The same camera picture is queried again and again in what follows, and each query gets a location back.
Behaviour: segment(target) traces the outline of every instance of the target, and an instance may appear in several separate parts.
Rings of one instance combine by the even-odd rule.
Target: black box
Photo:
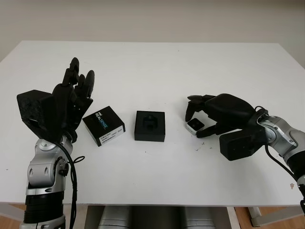
[[[98,146],[104,145],[125,132],[124,122],[109,106],[82,120]]]
[[[165,113],[137,111],[134,139],[136,141],[164,142]]]

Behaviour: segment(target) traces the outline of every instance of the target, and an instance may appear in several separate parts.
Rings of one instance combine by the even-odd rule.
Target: black cube
[[[165,113],[154,111],[137,111],[134,140],[164,142]]]

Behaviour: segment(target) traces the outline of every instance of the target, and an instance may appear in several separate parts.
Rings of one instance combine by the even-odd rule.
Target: wire
[[[275,161],[280,167],[282,167],[284,170],[286,170],[287,173],[290,174],[290,176],[292,176],[292,178],[296,181],[296,178],[294,176],[294,174],[286,167],[284,166],[281,162],[279,162],[278,160],[276,160],[269,152],[269,149],[268,149],[268,145],[265,145],[265,150],[266,150],[266,153],[267,155],[273,160]]]
[[[254,108],[254,110],[256,111],[257,108],[264,109],[262,106],[256,106],[256,107]]]
[[[77,178],[76,178],[76,170],[75,170],[75,166],[74,166],[74,161],[72,160],[69,152],[66,150],[66,148],[63,145],[58,144],[57,142],[54,142],[54,144],[57,145],[64,152],[64,154],[66,155],[68,162],[71,166],[70,175],[71,175],[73,192],[72,192],[72,204],[71,204],[70,229],[73,229],[74,222],[76,219],[76,200],[77,200]]]
[[[81,161],[83,161],[85,159],[85,156],[79,156],[77,158],[74,159],[73,163],[79,163]]]

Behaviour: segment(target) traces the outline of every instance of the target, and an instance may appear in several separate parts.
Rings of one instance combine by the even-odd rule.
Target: white wall
[[[21,40],[276,42],[305,66],[305,1],[0,0],[0,60]]]

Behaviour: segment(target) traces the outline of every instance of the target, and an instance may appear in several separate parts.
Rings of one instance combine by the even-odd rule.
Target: robotic arm
[[[305,213],[305,133],[292,128],[284,119],[269,116],[258,106],[253,108],[246,101],[230,94],[189,96],[185,120],[194,112],[203,110],[216,124],[199,131],[197,137],[213,134],[219,137],[220,152],[230,161],[251,156],[261,146],[275,162],[282,166],[297,182],[304,197],[301,207]],[[274,148],[291,171],[273,158],[268,146]]]
[[[23,122],[38,136],[35,157],[28,168],[26,210],[20,229],[64,229],[62,200],[71,166],[73,187],[70,228],[76,218],[77,177],[70,154],[77,140],[76,128],[93,100],[94,72],[78,75],[79,61],[73,58],[63,82],[52,94],[32,90],[17,95]]]

